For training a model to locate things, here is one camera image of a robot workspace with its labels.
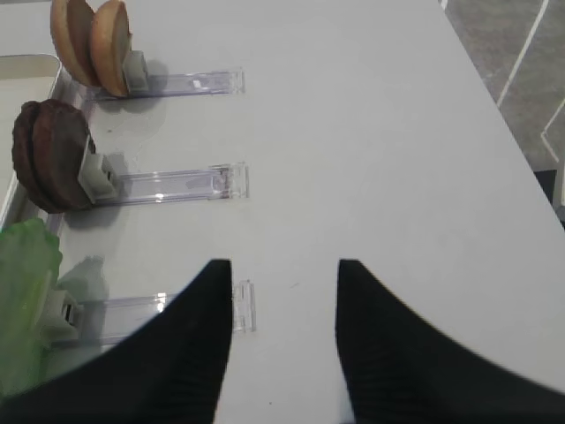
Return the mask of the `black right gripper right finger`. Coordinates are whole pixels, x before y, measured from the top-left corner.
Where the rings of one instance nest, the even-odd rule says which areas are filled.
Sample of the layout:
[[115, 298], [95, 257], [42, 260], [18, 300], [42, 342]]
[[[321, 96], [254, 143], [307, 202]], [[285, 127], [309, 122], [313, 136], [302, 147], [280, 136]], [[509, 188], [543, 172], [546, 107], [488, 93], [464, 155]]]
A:
[[357, 423], [562, 423], [564, 396], [458, 344], [360, 261], [339, 263], [335, 340]]

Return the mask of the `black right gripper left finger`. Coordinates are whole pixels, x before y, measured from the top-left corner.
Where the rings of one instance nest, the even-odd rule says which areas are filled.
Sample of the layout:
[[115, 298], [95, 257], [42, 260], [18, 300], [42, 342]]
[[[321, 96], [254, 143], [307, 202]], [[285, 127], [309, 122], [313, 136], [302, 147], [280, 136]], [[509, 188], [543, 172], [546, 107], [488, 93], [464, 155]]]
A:
[[1, 404], [3, 423], [211, 423], [232, 339], [230, 261], [212, 260], [108, 352]]

